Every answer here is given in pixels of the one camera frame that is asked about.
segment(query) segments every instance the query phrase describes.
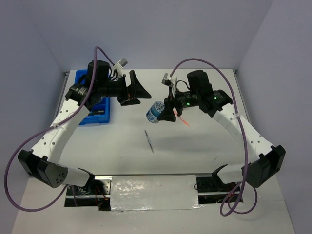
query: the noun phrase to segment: label on can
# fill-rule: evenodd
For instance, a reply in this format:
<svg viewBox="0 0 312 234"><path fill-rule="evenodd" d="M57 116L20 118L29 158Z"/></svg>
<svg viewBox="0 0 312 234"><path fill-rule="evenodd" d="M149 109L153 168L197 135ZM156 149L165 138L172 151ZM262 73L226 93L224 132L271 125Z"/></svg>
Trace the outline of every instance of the label on can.
<svg viewBox="0 0 312 234"><path fill-rule="evenodd" d="M147 119L152 123L158 123L159 120L157 118L160 116L164 108L165 104L162 101L156 101L146 113Z"/></svg>

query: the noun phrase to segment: blue plastic bin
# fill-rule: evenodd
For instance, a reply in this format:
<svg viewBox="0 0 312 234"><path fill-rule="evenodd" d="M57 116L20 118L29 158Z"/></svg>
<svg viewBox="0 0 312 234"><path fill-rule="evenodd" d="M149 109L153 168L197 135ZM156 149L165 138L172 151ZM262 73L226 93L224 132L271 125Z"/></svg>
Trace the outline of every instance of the blue plastic bin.
<svg viewBox="0 0 312 234"><path fill-rule="evenodd" d="M87 70L78 70L76 71L76 77L75 77L75 83L78 82L79 78L82 75L87 74ZM94 105L94 107L92 108L92 111L102 111L104 110L105 113L102 115L96 115L96 116L87 116L86 118L84 118L81 123L79 125L84 125L84 124L88 124L88 123L109 123L109 116L110 116L110 97L104 97L102 98L101 102Z"/></svg>

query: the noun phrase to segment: blue pen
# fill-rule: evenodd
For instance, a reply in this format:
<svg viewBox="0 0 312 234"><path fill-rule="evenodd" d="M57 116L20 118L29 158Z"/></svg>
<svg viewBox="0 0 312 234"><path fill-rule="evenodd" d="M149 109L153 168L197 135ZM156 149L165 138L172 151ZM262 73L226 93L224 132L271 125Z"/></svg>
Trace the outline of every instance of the blue pen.
<svg viewBox="0 0 312 234"><path fill-rule="evenodd" d="M148 141L148 143L149 143L149 145L150 145L150 147L151 147L152 152L154 153L154 150L153 150L153 147L152 147L152 144L151 144L150 137L148 136L147 131L146 131L146 130L144 130L144 131L145 131L146 139L147 139L147 141Z"/></svg>

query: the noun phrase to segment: gray wall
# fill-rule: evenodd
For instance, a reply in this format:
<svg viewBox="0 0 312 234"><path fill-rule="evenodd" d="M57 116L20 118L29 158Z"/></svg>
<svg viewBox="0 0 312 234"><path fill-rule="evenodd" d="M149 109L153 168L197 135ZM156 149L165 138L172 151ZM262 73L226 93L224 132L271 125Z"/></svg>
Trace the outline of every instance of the gray wall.
<svg viewBox="0 0 312 234"><path fill-rule="evenodd" d="M173 68L189 57L238 68L272 0L22 0L63 70L94 45L127 68ZM202 68L200 63L185 67Z"/></svg>
<svg viewBox="0 0 312 234"><path fill-rule="evenodd" d="M50 123L63 75L19 0L0 1L0 32L0 233L7 234L17 209L4 193L5 166L20 143ZM9 174L9 189L17 203L26 180L16 160Z"/></svg>
<svg viewBox="0 0 312 234"><path fill-rule="evenodd" d="M239 69L253 124L287 151L278 180L296 233L311 233L312 1L274 0Z"/></svg>

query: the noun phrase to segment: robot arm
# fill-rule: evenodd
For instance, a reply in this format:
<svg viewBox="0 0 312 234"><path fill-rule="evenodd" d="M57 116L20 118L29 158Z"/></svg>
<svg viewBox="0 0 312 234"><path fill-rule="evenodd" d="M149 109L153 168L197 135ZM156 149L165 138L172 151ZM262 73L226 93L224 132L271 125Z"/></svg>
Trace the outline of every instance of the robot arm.
<svg viewBox="0 0 312 234"><path fill-rule="evenodd" d="M80 82L84 80L84 84L77 83L69 89L62 108L51 124L54 128L45 133L30 151L21 150L18 155L19 161L29 175L52 188L61 184L71 184L90 191L101 184L100 181L95 180L92 173L81 168L59 165L59 160L65 145L79 123L89 115L92 107L102 97L117 97L122 106L140 104L138 98L151 98L151 95L137 80L134 71L130 72L131 84L127 87L125 75L120 76L118 81L109 80L109 64L98 60L95 81L89 98L75 116L59 126L58 123L73 115L79 108L88 92L92 71L93 62L88 65L87 75L79 79Z"/></svg>
<svg viewBox="0 0 312 234"><path fill-rule="evenodd" d="M232 99L222 90L214 91L205 72L198 70L187 75L190 86L187 92L180 92L176 88L176 79L168 77L165 75L162 83L169 86L169 95L164 100L165 107L158 120L174 122L176 117L173 108L176 108L180 116L183 108L199 106L204 113L221 124L240 145L244 145L237 116L233 112ZM243 116L240 116L240 119L247 139L249 156L246 181L258 188L280 170L285 150L280 145L274 147ZM216 186L241 182L243 168L244 164L219 167L212 173Z"/></svg>

